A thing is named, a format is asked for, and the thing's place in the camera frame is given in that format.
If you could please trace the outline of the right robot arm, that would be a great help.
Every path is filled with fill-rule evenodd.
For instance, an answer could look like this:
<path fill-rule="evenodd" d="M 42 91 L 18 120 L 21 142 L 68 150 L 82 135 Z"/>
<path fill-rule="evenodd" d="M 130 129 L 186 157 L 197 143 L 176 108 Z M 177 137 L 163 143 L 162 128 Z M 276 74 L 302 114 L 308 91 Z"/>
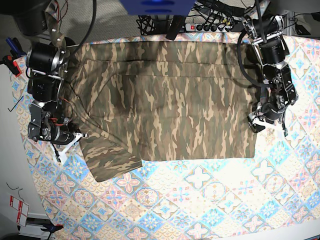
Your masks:
<path fill-rule="evenodd" d="M 74 44 L 61 33 L 62 8 L 56 0 L 2 0 L 0 13 L 13 17 L 22 36 L 31 42 L 24 52 L 17 39 L 7 38 L 11 55 L 1 60 L 18 77 L 22 72 L 15 58 L 26 57 L 27 92 L 33 98 L 27 137 L 48 142 L 57 162 L 64 164 L 67 151 L 85 134 L 62 111 L 61 91 L 73 56 L 67 47 Z"/>

